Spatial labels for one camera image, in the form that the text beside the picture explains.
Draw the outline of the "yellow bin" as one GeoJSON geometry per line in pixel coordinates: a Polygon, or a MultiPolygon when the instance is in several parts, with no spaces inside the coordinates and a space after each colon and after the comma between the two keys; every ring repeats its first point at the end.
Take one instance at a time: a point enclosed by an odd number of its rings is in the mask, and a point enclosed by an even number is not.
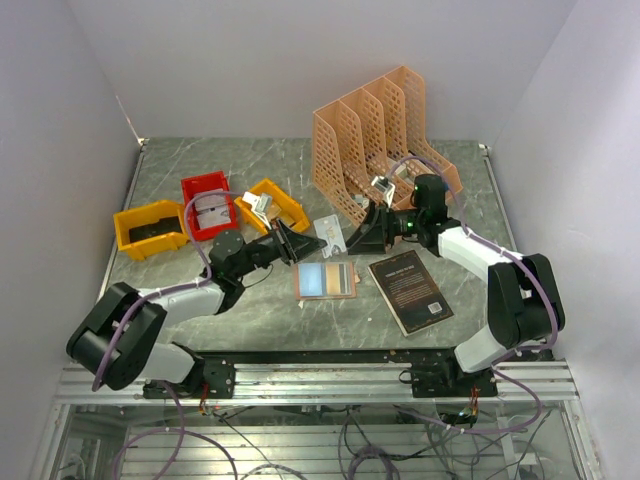
{"type": "MultiPolygon", "coordinates": [[[[280,219],[283,223],[298,233],[304,233],[310,227],[310,221],[302,206],[282,190],[276,183],[268,178],[264,178],[249,189],[249,192],[256,196],[267,194],[271,197],[272,203],[267,212],[269,220],[280,219]]],[[[261,234],[266,234],[266,225],[251,211],[251,205],[241,197],[234,200],[238,207],[242,220],[245,224],[254,228],[261,234]]]]}
{"type": "Polygon", "coordinates": [[[184,206],[160,200],[113,215],[118,250],[131,260],[176,251],[189,242],[184,226],[184,206]]]}

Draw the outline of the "silver VIP credit card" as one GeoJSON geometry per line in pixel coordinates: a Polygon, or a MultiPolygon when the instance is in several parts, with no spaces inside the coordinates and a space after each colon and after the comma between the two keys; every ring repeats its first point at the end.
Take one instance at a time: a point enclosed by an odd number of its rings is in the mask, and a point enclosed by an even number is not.
{"type": "Polygon", "coordinates": [[[317,237],[326,242],[326,246],[322,248],[324,259],[347,252],[342,228],[336,214],[316,219],[313,225],[317,237]]]}

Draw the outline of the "gold credit card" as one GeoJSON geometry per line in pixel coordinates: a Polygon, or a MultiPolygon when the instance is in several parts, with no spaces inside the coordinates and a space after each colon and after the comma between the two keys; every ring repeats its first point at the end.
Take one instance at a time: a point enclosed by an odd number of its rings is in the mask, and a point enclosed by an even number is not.
{"type": "Polygon", "coordinates": [[[325,288],[330,296],[349,296],[353,293],[353,275],[350,263],[325,265],[325,288]]]}

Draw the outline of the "red plastic bin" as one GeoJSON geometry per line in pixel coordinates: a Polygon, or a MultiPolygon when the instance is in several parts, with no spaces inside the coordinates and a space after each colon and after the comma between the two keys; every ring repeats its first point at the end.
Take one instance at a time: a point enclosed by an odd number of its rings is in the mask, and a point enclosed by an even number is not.
{"type": "Polygon", "coordinates": [[[230,190],[223,171],[183,178],[181,188],[185,205],[199,194],[214,192],[196,200],[189,209],[187,222],[196,241],[212,240],[224,230],[239,228],[233,197],[217,194],[230,190]]]}

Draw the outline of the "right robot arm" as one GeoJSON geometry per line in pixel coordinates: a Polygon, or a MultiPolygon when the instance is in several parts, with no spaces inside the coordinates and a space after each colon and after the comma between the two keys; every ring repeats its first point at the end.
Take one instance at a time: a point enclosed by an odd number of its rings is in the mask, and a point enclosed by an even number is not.
{"type": "Polygon", "coordinates": [[[523,256],[477,235],[449,216],[446,182],[433,174],[415,179],[412,207],[394,210],[372,202],[364,220],[346,241],[350,255],[383,254],[398,237],[413,237],[436,257],[450,260],[487,285],[487,324],[454,348],[456,362],[440,373],[450,394],[465,394],[476,373],[534,342],[554,343],[564,313],[547,257],[523,256]]]}

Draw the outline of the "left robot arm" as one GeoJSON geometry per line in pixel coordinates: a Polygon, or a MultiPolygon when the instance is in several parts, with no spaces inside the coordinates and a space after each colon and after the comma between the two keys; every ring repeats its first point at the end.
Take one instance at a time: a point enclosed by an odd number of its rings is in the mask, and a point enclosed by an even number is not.
{"type": "Polygon", "coordinates": [[[190,283],[109,287],[71,335],[66,353],[93,373],[94,390],[121,390],[146,378],[167,381],[178,395],[192,397],[203,387],[204,362],[186,347],[159,343],[162,329],[229,311],[246,290],[245,276],[275,261],[296,264],[326,244],[282,221],[251,242],[237,230],[225,230],[214,238],[202,275],[190,283]]]}

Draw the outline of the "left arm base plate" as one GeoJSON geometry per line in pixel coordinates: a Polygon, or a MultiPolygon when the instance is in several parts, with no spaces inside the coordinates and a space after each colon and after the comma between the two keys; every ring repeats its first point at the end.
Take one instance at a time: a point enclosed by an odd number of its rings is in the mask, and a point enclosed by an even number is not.
{"type": "Polygon", "coordinates": [[[233,363],[222,358],[205,359],[197,363],[187,377],[179,383],[147,379],[142,392],[145,399],[171,399],[167,386],[180,399],[231,399],[236,385],[233,363]]]}

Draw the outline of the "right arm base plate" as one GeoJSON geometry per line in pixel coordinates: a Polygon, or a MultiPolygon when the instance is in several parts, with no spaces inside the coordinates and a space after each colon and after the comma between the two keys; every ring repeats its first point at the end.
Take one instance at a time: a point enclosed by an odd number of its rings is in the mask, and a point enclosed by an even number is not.
{"type": "Polygon", "coordinates": [[[489,369],[475,373],[463,372],[453,361],[412,364],[403,369],[398,380],[408,385],[414,398],[495,397],[495,378],[489,369]]]}

